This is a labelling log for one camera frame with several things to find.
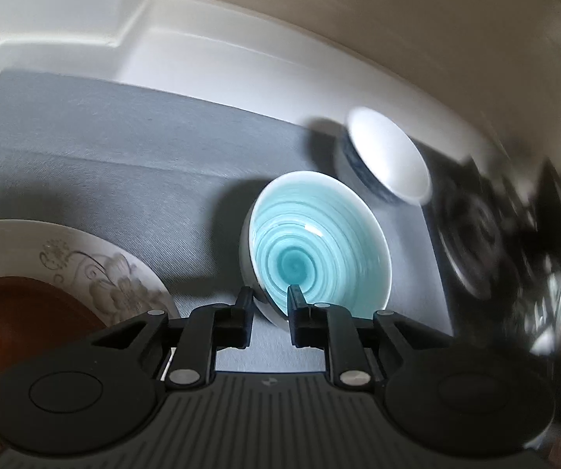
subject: orange-brown object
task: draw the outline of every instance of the orange-brown object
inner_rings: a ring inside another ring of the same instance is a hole
[[[102,328],[68,293],[39,280],[0,277],[0,372]]]

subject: beige wall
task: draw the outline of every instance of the beige wall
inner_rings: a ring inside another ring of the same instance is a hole
[[[223,0],[340,43],[561,169],[561,0]]]

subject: white plate with floral pattern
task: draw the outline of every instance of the white plate with floral pattern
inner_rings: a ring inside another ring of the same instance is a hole
[[[125,250],[78,229],[0,220],[0,277],[29,277],[71,294],[107,326],[148,310],[178,310],[165,285]]]

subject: concentric ring pattern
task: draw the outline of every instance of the concentric ring pattern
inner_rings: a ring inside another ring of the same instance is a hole
[[[329,186],[279,186],[256,207],[250,223],[262,286],[284,313],[287,288],[298,284],[308,303],[339,304],[371,318],[386,302],[391,270],[369,223]]]

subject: gray fabric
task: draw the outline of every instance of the gray fabric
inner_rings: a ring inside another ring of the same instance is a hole
[[[332,170],[332,139],[194,98],[46,73],[0,75],[0,219],[77,227],[148,264],[181,315],[232,303],[238,239],[251,203],[283,173]],[[390,307],[451,331],[419,208],[375,210],[391,248]],[[251,347],[221,369],[323,368],[318,349],[257,314]]]

